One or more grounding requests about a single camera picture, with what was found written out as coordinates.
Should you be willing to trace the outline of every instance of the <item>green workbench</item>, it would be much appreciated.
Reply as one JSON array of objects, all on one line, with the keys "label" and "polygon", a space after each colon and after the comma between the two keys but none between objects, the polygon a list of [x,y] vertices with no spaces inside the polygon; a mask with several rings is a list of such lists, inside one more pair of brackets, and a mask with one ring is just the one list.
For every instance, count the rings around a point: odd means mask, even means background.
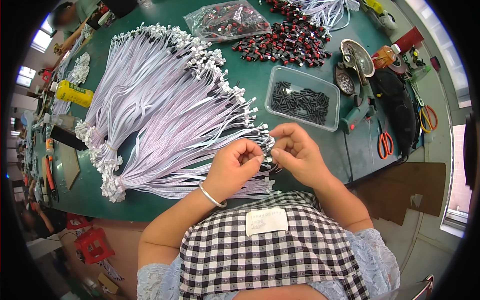
[{"label": "green workbench", "polygon": [[[114,35],[130,31],[139,26],[141,22],[145,22],[145,25],[156,24],[158,22],[165,26],[168,24],[180,26],[182,30],[189,32],[183,16],[197,10],[201,6],[215,3],[214,1],[208,0],[154,0],[153,2],[154,6],[147,10],[136,7],[130,14],[116,20],[109,28],[100,28],[93,33],[92,38],[75,54],[71,60],[69,70],[73,68],[77,57],[84,52],[88,52],[90,55],[90,73],[86,82],[82,84],[82,88],[93,91],[96,90],[105,71],[110,38]],[[259,5],[258,0],[250,0],[250,3],[267,18],[271,24],[284,20],[283,15],[271,13],[269,11],[271,6],[266,3]],[[342,39],[350,38],[359,42],[370,54],[373,54],[381,46],[391,43],[387,36],[375,30],[371,21],[363,11],[353,12],[350,16],[350,24],[344,29],[334,31],[332,40],[326,44],[326,49],[333,52],[333,56],[325,60],[324,66],[308,68],[306,66],[299,67],[292,63],[287,66],[333,83],[333,67],[334,64],[341,59],[338,47]],[[256,121],[268,123],[270,129],[278,124],[289,122],[288,119],[268,113],[264,108],[270,72],[272,67],[277,64],[270,61],[248,62],[242,60],[240,59],[240,53],[231,50],[231,44],[233,43],[234,42],[214,44],[213,47],[220,48],[223,57],[227,60],[224,68],[228,69],[228,81],[232,83],[231,85],[240,81],[239,86],[246,89],[244,95],[246,99],[257,97],[256,106],[259,111],[256,114]],[[353,100],[350,97],[342,95],[340,105],[340,117],[344,117],[352,108]],[[363,120],[357,125],[352,134],[347,135],[354,180],[385,167],[396,161],[399,157],[396,139],[392,130],[390,130],[389,133],[394,139],[394,155],[389,156],[386,160],[382,160],[377,153],[379,134],[377,119],[379,118],[382,124],[384,124],[385,121],[385,114],[382,111],[382,107],[380,105],[377,105],[377,107],[379,111],[372,117],[370,128],[368,122]],[[72,104],[71,112],[74,116],[83,119],[87,109],[77,104]],[[301,126],[318,143],[324,161],[330,171],[344,183],[347,183],[350,177],[350,170],[343,132],[341,130],[328,132],[304,124],[301,124]],[[134,139],[135,134],[131,135],[118,150],[118,154],[123,157],[124,162],[126,162],[130,156]],[[60,153],[57,149],[54,154],[53,176],[59,191],[60,201],[54,202],[52,204],[53,208],[80,215],[107,219],[151,221],[176,203],[176,200],[162,199],[153,194],[133,190],[127,190],[125,201],[121,203],[109,202],[107,198],[101,195],[101,175],[90,162],[89,150],[82,152],[77,151],[80,174],[74,182],[72,189],[68,191],[65,186],[65,180],[63,179]],[[36,140],[35,151],[37,151],[39,157],[45,155],[45,141],[42,141],[39,136]],[[310,191],[310,188],[297,182],[286,170],[273,175],[272,178],[276,180],[274,188],[277,190]],[[239,204],[242,203],[242,201],[243,200],[234,200],[230,201],[230,203]]]}]

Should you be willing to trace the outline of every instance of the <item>label sticker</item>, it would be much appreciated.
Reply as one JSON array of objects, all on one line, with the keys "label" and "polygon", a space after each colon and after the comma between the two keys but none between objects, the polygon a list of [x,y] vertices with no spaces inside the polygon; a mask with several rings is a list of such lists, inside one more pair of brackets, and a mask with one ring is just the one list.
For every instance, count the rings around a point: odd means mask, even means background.
[{"label": "label sticker", "polygon": [[271,231],[287,231],[287,213],[283,208],[269,208],[248,212],[246,228],[247,236]]}]

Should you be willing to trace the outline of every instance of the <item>hand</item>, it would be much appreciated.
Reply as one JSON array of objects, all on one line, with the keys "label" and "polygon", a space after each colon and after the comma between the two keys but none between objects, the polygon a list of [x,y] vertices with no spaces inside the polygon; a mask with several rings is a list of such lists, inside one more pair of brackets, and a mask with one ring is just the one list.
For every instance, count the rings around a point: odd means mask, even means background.
[{"label": "hand", "polygon": [[317,143],[297,123],[284,123],[269,132],[278,138],[272,148],[273,162],[289,170],[302,184],[318,189],[332,176]]},{"label": "hand", "polygon": [[258,172],[263,160],[262,149],[254,141],[233,141],[217,152],[203,186],[220,203],[238,192]]},{"label": "hand", "polygon": [[72,48],[74,42],[75,42],[75,41],[72,40],[71,38],[67,38],[67,39],[63,42],[63,44],[60,45],[60,51],[61,51],[62,53],[67,52],[68,50],[70,50],[70,49]]},{"label": "hand", "polygon": [[35,210],[38,214],[42,212],[42,208],[40,207],[40,203],[36,201],[30,202],[30,205],[32,206],[33,210]]}]

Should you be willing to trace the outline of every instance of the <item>black and white checkered fabric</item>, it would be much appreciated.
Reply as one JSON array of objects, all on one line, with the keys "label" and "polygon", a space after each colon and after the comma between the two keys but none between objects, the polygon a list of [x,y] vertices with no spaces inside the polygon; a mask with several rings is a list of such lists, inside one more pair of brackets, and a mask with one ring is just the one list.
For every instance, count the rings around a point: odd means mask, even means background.
[{"label": "black and white checkered fabric", "polygon": [[[246,236],[247,212],[267,208],[285,209],[288,231]],[[306,192],[214,212],[188,229],[180,257],[181,299],[332,279],[350,300],[369,296],[343,229]]]}]

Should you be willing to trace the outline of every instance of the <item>orange-handled scissors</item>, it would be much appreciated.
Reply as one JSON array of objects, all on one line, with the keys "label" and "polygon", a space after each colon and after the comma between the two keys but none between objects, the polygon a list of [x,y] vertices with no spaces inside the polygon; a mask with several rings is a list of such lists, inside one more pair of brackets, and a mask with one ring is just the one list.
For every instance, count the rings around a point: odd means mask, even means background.
[{"label": "orange-handled scissors", "polygon": [[388,119],[385,119],[385,131],[382,130],[382,124],[378,120],[378,126],[380,127],[380,138],[378,139],[378,154],[381,159],[387,159],[387,157],[393,154],[393,140],[387,132]]},{"label": "orange-handled scissors", "polygon": [[[417,99],[417,101],[419,103],[419,106],[420,106],[420,108],[419,108],[420,127],[423,130],[423,132],[431,133],[432,130],[435,130],[437,128],[437,125],[438,125],[437,114],[435,113],[435,110],[433,110],[433,108],[431,108],[429,105],[425,105],[425,103],[423,103],[423,100],[420,97],[420,94],[419,94],[418,89],[415,86],[415,84],[412,84],[411,86],[412,86],[412,89],[413,89],[413,93],[415,94],[415,98]],[[432,122],[433,119],[430,117],[430,112],[433,114],[433,116],[435,118],[435,126],[433,125],[433,122]]]}]

